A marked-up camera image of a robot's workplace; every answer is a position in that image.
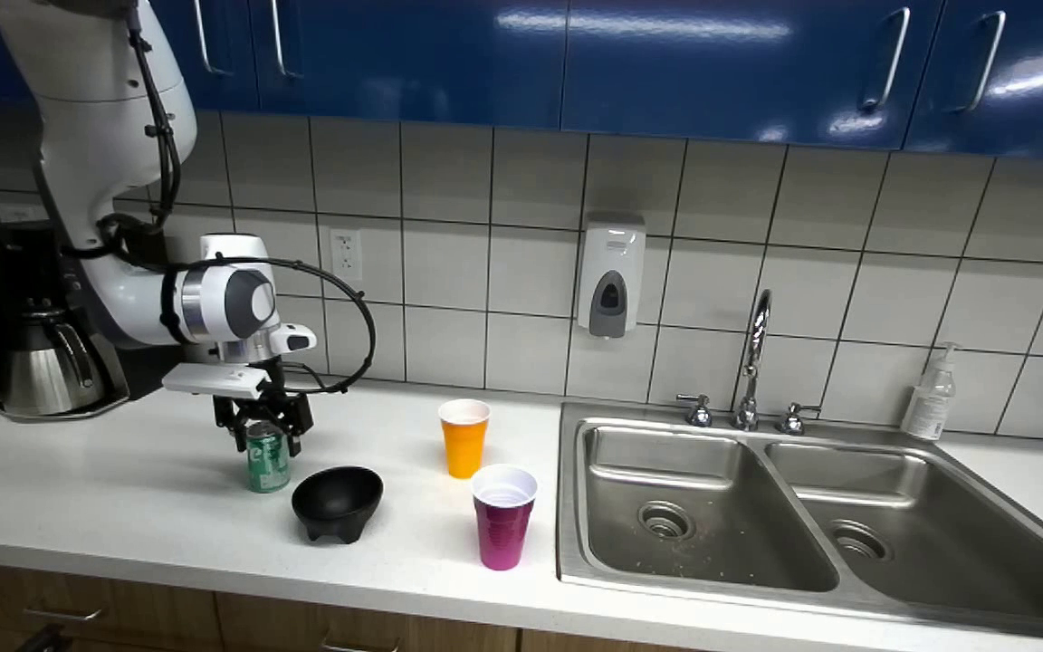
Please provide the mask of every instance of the white tile wall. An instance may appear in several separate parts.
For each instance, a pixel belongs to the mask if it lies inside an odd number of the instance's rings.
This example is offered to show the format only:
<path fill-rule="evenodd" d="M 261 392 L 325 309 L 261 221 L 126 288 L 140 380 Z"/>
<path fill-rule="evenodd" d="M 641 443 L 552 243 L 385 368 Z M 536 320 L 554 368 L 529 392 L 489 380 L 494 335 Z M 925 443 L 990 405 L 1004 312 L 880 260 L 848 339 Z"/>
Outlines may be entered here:
<path fill-rule="evenodd" d="M 926 349 L 955 339 L 954 426 L 1043 434 L 1043 164 L 219 113 L 198 130 L 174 253 L 255 227 L 333 266 L 333 235 L 359 235 L 371 375 L 727 405 L 771 286 L 767 414 L 899 425 Z M 44 216 L 31 144 L 31 113 L 0 113 L 0 221 Z M 590 208 L 652 223 L 628 339 L 573 326 Z M 325 332 L 318 368 L 354 368 L 367 332 L 340 293 L 284 280 L 284 312 Z"/>

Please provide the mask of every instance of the orange cup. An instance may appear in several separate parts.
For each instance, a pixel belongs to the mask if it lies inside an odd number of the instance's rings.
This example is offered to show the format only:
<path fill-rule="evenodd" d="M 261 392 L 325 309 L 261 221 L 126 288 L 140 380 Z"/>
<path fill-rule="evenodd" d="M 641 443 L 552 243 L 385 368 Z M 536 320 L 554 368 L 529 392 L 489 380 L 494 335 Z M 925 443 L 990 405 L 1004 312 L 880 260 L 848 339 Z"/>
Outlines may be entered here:
<path fill-rule="evenodd" d="M 481 466 L 489 405 L 476 398 L 456 398 L 439 405 L 446 432 L 446 466 L 454 479 L 471 479 Z"/>

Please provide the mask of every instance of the purple cup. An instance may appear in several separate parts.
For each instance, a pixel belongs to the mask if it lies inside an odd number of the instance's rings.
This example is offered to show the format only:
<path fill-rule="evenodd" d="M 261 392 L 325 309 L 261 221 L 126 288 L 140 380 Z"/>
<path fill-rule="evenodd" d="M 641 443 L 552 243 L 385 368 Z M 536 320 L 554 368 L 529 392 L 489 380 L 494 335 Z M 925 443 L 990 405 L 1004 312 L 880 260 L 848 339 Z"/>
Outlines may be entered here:
<path fill-rule="evenodd" d="M 536 479 L 524 466 L 481 466 L 471 479 L 479 510 L 479 550 L 485 567 L 513 567 L 523 560 Z"/>

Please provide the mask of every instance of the coffee maker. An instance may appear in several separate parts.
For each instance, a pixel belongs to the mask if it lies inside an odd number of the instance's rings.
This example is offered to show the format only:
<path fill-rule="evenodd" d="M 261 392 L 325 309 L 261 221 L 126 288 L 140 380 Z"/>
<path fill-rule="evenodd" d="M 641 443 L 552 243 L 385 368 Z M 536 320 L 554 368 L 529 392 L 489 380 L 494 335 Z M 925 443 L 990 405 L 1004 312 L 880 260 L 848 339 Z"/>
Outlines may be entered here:
<path fill-rule="evenodd" d="M 76 280 L 44 221 L 0 223 L 9 368 L 0 414 L 12 421 L 86 421 L 126 403 L 117 349 L 86 322 Z"/>

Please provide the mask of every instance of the countertop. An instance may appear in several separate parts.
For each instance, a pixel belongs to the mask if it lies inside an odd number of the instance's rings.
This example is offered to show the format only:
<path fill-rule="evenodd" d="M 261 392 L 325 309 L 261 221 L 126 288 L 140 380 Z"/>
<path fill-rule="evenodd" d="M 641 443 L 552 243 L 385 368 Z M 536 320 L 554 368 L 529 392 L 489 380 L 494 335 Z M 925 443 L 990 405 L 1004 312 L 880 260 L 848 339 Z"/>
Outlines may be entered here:
<path fill-rule="evenodd" d="M 315 426 L 279 493 L 241 489 L 241 457 L 210 425 L 210 398 L 155 392 L 81 425 L 0 416 L 0 566 L 683 647 L 1043 647 L 967 627 L 560 584 L 558 403 L 489 398 L 485 462 L 523 462 L 538 481 L 523 566 L 489 571 L 468 481 L 442 466 L 442 398 L 454 394 L 359 386 L 312 398 Z M 944 438 L 944 450 L 1043 516 L 1043 446 Z M 359 542 L 312 548 L 291 493 L 345 462 L 385 479 L 382 510 Z"/>

